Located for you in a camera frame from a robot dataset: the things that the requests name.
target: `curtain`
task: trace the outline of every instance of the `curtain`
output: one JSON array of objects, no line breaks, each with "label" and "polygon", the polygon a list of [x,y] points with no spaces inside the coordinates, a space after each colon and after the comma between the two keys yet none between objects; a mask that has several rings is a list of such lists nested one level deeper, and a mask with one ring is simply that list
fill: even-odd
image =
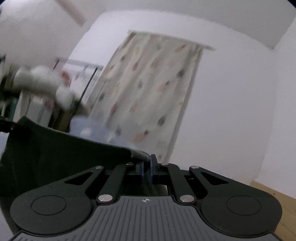
[{"label": "curtain", "polygon": [[183,39],[132,32],[93,89],[89,117],[163,162],[201,52]]}]

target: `white plush toy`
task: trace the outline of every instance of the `white plush toy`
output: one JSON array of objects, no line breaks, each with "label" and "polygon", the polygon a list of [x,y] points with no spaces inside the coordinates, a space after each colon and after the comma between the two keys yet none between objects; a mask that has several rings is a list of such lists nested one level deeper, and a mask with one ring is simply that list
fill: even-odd
[{"label": "white plush toy", "polygon": [[74,105],[75,96],[64,83],[65,79],[58,73],[45,66],[38,66],[31,70],[18,69],[12,87],[50,96],[61,108],[70,110]]}]

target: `wooden floor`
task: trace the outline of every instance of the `wooden floor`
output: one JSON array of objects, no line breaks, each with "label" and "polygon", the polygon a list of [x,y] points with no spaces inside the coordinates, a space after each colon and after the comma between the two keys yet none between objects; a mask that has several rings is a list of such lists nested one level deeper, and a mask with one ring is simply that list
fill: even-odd
[{"label": "wooden floor", "polygon": [[255,181],[251,183],[251,186],[268,192],[279,200],[283,208],[283,215],[275,233],[283,241],[296,241],[296,199]]}]

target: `ribbed surface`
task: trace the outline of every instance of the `ribbed surface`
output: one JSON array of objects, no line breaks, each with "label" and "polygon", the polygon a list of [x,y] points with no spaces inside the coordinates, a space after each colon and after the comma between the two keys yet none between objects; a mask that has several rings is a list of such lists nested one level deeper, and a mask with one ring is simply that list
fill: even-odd
[{"label": "ribbed surface", "polygon": [[122,196],[112,205],[100,206],[76,230],[56,237],[33,237],[24,233],[15,241],[276,241],[268,234],[241,239],[221,234],[206,225],[193,207],[174,203],[169,196]]}]

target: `white wall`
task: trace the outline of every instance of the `white wall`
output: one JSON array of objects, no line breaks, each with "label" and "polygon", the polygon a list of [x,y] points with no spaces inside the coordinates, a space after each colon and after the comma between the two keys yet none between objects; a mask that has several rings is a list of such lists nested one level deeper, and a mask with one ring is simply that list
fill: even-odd
[{"label": "white wall", "polygon": [[106,65],[129,29],[214,47],[204,52],[170,162],[199,165],[249,183],[256,177],[272,126],[273,52],[222,25],[165,12],[106,12],[70,58]]},{"label": "white wall", "polygon": [[274,123],[256,181],[296,198],[296,19],[277,45],[276,55]]},{"label": "white wall", "polygon": [[80,27],[54,0],[6,0],[0,14],[0,54],[8,63],[53,67],[68,57],[103,9],[95,0],[73,0],[87,21]]}]

